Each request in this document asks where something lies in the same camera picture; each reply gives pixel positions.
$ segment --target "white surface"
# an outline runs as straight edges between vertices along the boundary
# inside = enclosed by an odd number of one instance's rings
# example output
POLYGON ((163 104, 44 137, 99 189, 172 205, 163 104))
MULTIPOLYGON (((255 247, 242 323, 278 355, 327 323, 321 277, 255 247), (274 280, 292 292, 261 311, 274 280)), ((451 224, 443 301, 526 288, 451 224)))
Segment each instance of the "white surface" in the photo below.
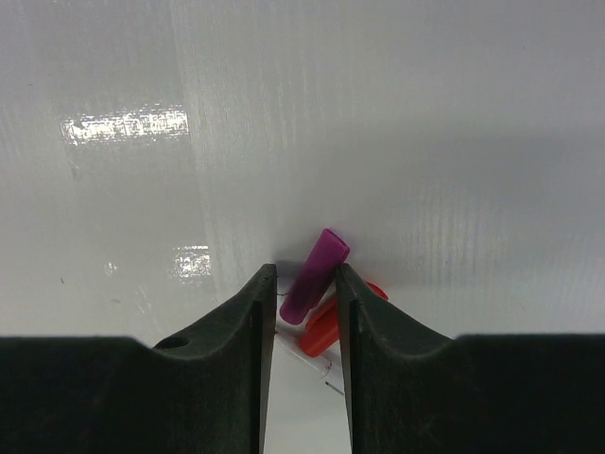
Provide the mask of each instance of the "white surface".
MULTIPOLYGON (((604 22, 593 0, 0 2, 0 332, 153 343, 326 226, 444 334, 602 331, 604 22)), ((312 376, 276 348, 268 453, 348 451, 312 376)))

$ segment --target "marker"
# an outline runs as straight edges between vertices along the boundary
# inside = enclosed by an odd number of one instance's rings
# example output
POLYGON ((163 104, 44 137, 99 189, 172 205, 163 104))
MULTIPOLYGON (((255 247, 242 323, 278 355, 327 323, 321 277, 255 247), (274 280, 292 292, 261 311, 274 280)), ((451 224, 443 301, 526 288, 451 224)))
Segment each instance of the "marker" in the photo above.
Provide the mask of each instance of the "marker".
POLYGON ((280 307, 285 322, 303 322, 334 281, 337 266, 345 261, 350 250, 337 234, 323 229, 280 307))
POLYGON ((342 376, 342 366, 325 356, 319 356, 315 358, 308 357, 297 345, 297 340, 293 336, 283 334, 281 332, 275 333, 275 340, 282 345, 285 350, 292 356, 298 358, 302 362, 305 362, 313 369, 318 371, 323 378, 323 382, 332 388, 340 395, 344 395, 344 378, 342 376))

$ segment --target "red object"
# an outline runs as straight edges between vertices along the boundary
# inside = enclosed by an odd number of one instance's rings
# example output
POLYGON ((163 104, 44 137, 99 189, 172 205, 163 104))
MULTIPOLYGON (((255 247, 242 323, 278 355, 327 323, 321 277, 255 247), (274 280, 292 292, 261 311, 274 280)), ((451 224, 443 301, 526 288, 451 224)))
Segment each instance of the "red object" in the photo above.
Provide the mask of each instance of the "red object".
MULTIPOLYGON (((388 300, 387 294, 377 285, 366 282, 381 298, 388 300)), ((318 357, 338 341, 337 296, 332 295, 325 305, 318 309, 306 323, 306 333, 299 338, 299 347, 309 357, 318 357)))

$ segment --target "purple marker cap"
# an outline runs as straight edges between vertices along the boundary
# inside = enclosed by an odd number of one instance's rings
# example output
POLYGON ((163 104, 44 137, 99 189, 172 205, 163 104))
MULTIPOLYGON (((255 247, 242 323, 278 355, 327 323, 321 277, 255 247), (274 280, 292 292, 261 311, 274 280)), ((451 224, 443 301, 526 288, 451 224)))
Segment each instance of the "purple marker cap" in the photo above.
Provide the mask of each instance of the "purple marker cap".
POLYGON ((303 322, 309 310, 318 305, 330 287, 337 265, 345 261, 350 250, 334 232, 323 229, 280 308, 280 315, 286 322, 303 322))

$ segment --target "black plastic part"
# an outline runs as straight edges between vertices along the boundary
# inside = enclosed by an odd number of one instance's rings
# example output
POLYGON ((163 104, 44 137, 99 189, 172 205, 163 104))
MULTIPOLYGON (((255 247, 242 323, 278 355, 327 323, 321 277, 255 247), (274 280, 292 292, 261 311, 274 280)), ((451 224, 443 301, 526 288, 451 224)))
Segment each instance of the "black plastic part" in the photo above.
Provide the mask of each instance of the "black plastic part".
POLYGON ((605 336, 449 340, 337 272, 354 454, 605 452, 605 336))
POLYGON ((1 453, 262 453, 276 270, 151 350, 0 339, 1 453))

